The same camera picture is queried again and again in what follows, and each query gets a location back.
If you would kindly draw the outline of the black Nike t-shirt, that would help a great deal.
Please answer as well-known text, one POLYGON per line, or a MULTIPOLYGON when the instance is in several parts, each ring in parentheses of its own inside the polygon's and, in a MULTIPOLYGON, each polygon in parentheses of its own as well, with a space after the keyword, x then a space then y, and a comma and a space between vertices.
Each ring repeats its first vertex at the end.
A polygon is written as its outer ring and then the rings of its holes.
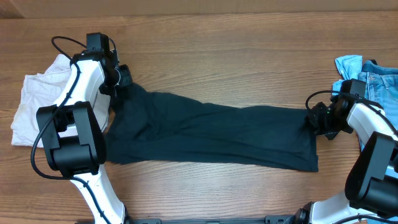
POLYGON ((120 89, 111 108, 115 117, 104 137, 110 162, 212 162, 318 170, 316 137, 305 110, 234 108, 148 92, 138 84, 120 89))

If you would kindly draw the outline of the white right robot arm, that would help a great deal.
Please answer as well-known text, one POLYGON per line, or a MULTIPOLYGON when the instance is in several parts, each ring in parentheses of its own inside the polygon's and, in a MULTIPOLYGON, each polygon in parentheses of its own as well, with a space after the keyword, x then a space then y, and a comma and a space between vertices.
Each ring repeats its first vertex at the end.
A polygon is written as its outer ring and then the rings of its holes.
POLYGON ((379 103, 365 99, 365 90, 365 82, 345 80, 334 91, 330 105, 319 102, 307 109, 316 135, 332 140, 341 131, 356 133, 364 149, 347 177, 344 192, 306 204, 297 210, 293 223, 396 222, 397 178, 386 171, 397 169, 397 130, 379 103))

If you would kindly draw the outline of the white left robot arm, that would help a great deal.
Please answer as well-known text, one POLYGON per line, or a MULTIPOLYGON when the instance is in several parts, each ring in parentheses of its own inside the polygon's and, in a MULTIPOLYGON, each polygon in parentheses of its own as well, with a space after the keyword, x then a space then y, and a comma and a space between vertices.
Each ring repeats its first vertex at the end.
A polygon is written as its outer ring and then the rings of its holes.
POLYGON ((132 223, 104 168, 106 144, 93 111, 101 96, 116 98, 121 88, 132 84, 131 73, 119 63, 114 40, 107 35, 87 34, 83 48, 69 58, 72 73, 65 90, 52 105, 37 110, 39 133, 30 163, 38 175, 51 178, 35 163, 41 142, 49 167, 61 173, 58 180, 69 180, 78 188, 94 223, 132 223))

